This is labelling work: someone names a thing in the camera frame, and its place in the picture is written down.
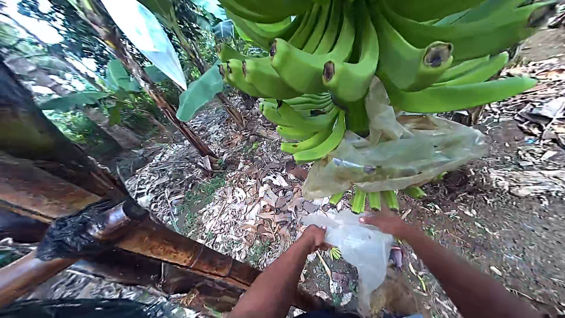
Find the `plastic bag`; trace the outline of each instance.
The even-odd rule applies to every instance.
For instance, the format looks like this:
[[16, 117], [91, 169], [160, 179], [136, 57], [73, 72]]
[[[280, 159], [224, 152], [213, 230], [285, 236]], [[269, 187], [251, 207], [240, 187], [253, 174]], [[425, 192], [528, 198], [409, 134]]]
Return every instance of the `plastic bag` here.
[[102, 3], [136, 48], [175, 83], [186, 89], [186, 78], [179, 58], [155, 15], [136, 0], [102, 0]]
[[471, 127], [426, 115], [395, 118], [378, 78], [365, 101], [369, 138], [346, 131], [339, 146], [312, 165], [303, 186], [307, 200], [352, 185], [367, 192], [419, 185], [487, 152], [483, 134]]
[[302, 218], [305, 225], [326, 226], [325, 241], [337, 246], [341, 256], [357, 267], [359, 273], [359, 310], [369, 314], [371, 293], [379, 287], [386, 275], [393, 237], [376, 226], [359, 223], [359, 216], [344, 210], [337, 214], [311, 214]]

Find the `small plant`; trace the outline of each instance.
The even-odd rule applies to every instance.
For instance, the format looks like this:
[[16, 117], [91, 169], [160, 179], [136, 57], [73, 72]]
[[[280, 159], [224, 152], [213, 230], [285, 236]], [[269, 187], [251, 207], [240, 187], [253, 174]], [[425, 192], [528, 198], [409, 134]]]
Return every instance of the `small plant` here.
[[259, 260], [261, 259], [261, 256], [267, 253], [270, 245], [271, 242], [265, 242], [265, 243], [255, 242], [251, 247], [251, 250], [249, 251], [249, 255], [246, 258], [247, 262], [249, 262], [249, 264], [251, 265], [255, 265], [255, 266], [259, 265]]
[[333, 246], [330, 250], [329, 250], [329, 257], [331, 257], [332, 260], [337, 261], [341, 259], [341, 251], [339, 248], [337, 248], [336, 246]]

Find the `white plastic bag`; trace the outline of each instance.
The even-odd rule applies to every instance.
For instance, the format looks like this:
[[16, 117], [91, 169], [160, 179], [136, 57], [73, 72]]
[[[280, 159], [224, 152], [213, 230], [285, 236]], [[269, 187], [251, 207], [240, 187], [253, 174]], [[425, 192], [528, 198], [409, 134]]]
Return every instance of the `white plastic bag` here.
[[376, 226], [359, 223], [359, 216], [349, 210], [337, 214], [311, 214], [302, 218], [305, 225], [326, 226], [325, 241], [337, 246], [341, 256], [357, 267], [359, 273], [359, 310], [368, 316], [371, 293], [386, 275], [393, 237]]
[[125, 36], [157, 68], [186, 89], [179, 58], [161, 24], [136, 0], [102, 0], [106, 10]]

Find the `banana bunch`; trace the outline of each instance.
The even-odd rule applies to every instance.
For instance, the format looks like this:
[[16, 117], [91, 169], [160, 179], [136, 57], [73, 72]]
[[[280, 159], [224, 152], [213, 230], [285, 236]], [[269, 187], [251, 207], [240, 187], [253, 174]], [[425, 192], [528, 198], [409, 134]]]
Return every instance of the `banana bunch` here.
[[[239, 33], [268, 51], [246, 57], [218, 48], [223, 79], [263, 98], [260, 110], [287, 140], [297, 162], [324, 158], [345, 130], [367, 137], [364, 98], [378, 76], [395, 110], [440, 113], [498, 101], [536, 83], [489, 80], [508, 61], [504, 50], [526, 39], [552, 2], [523, 0], [220, 0]], [[403, 190], [414, 197], [417, 187]], [[336, 194], [339, 201], [343, 194]], [[354, 211], [368, 199], [398, 208], [394, 191], [357, 190]]]

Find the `black plastic wrap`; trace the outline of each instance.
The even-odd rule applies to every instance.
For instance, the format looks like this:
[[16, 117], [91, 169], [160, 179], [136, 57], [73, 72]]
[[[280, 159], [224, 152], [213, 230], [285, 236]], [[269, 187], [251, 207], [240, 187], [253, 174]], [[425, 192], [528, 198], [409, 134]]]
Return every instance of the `black plastic wrap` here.
[[1, 318], [162, 318], [173, 317], [162, 304], [125, 299], [26, 300], [0, 309]]
[[101, 200], [87, 205], [77, 214], [53, 221], [37, 247], [36, 257], [43, 261], [57, 258], [78, 259], [111, 248], [112, 242], [99, 242], [87, 229], [93, 224], [102, 224], [102, 212], [115, 205], [114, 201]]

